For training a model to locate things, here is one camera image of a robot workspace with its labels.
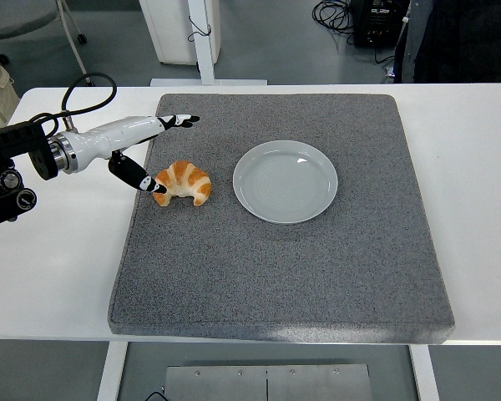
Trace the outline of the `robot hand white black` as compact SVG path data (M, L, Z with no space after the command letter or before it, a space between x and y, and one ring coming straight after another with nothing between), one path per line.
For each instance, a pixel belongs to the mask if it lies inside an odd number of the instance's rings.
M162 117L134 116L103 124L82 134L64 133L67 174L85 170L96 159L109 162L109 170L136 190L164 194L165 186L157 183L144 168L123 154L131 146L144 143L174 127L190 128L200 118L191 114L171 114Z

